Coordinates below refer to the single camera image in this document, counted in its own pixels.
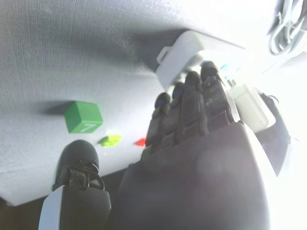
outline textured gray surface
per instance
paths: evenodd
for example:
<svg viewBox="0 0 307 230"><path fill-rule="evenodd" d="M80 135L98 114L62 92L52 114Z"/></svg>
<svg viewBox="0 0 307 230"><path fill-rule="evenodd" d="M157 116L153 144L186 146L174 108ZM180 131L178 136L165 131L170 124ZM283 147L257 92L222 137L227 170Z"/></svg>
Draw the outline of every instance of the textured gray surface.
<svg viewBox="0 0 307 230"><path fill-rule="evenodd" d="M154 70L163 46L191 29L244 46L266 34L276 0L0 1L0 197L18 205L45 196L65 145L93 143L101 175L140 158L162 91ZM98 103L104 124L68 134L70 101ZM119 132L114 149L97 143Z"/></svg>

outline small yellow object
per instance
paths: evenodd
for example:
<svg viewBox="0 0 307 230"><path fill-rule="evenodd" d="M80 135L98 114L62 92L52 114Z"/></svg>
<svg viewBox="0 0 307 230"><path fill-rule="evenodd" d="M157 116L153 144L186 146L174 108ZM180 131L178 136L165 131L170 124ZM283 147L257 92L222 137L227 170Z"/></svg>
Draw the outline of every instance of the small yellow object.
<svg viewBox="0 0 307 230"><path fill-rule="evenodd" d="M109 135L103 138L100 144L105 148L114 147L120 142L120 140L121 140L121 135Z"/></svg>

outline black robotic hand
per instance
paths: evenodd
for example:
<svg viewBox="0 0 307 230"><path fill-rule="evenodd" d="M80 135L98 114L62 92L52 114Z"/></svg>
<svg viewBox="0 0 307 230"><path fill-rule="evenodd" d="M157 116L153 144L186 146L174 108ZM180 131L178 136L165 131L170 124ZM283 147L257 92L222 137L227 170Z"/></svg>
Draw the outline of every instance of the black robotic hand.
<svg viewBox="0 0 307 230"><path fill-rule="evenodd" d="M160 94L142 159L128 167L109 230L272 229L276 176L216 66Z"/></svg>

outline dark floor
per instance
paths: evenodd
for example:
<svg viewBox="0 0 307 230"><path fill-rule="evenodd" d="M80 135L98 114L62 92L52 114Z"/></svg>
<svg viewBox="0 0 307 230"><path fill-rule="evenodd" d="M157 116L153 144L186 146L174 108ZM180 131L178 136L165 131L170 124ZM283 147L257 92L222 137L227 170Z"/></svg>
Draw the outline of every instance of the dark floor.
<svg viewBox="0 0 307 230"><path fill-rule="evenodd" d="M125 170L102 177L111 202L116 197ZM0 230L38 230L41 208L45 197L17 207L7 206L0 199Z"/></svg>

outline black fingertip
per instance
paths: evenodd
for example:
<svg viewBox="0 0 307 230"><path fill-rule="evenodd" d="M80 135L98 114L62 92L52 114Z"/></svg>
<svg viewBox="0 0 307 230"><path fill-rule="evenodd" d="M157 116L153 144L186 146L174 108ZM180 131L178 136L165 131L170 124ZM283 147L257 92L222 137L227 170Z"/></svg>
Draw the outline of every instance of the black fingertip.
<svg viewBox="0 0 307 230"><path fill-rule="evenodd" d="M171 97L168 95L168 93L163 92L157 97L157 100L155 101L154 107L159 108L163 106L164 104L169 104L171 101Z"/></svg>
<svg viewBox="0 0 307 230"><path fill-rule="evenodd" d="M174 88L173 91L173 99L179 98L181 95L183 95L184 92L184 83L178 82Z"/></svg>
<svg viewBox="0 0 307 230"><path fill-rule="evenodd" d="M202 82L206 81L210 76L218 76L219 70L217 66L211 62L206 61L201 67L201 80Z"/></svg>
<svg viewBox="0 0 307 230"><path fill-rule="evenodd" d="M200 81L201 80L199 74L195 71L192 71L188 73L184 86L185 88L189 88L191 86L196 85L197 83L200 83Z"/></svg>

